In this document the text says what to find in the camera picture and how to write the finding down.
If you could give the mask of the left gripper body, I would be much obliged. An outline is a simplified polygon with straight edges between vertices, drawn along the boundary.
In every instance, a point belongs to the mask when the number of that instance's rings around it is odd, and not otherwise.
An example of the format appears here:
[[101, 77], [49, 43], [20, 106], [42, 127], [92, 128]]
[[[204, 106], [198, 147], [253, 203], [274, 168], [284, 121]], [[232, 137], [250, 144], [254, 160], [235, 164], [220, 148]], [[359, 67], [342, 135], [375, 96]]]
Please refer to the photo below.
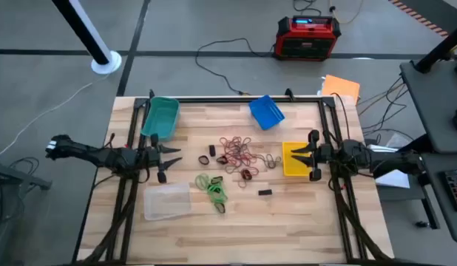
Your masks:
[[150, 135], [150, 148], [143, 150], [143, 164], [145, 168], [157, 167], [158, 182], [164, 184], [167, 182], [165, 171], [167, 170], [166, 164], [162, 161], [161, 155], [165, 152], [165, 147], [160, 144], [158, 134]]

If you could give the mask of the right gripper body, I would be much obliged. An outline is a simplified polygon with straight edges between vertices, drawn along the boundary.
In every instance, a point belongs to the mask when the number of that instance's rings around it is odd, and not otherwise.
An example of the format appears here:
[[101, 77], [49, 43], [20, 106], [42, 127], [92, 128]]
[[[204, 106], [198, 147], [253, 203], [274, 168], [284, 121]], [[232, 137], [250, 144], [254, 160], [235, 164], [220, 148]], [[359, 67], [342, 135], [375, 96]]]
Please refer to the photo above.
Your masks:
[[322, 171], [318, 168], [319, 163], [327, 163], [333, 157], [333, 147], [331, 144], [320, 144], [319, 131], [314, 129], [308, 134], [308, 166], [311, 167], [311, 173], [309, 174], [309, 180], [311, 182], [320, 181], [322, 178]]

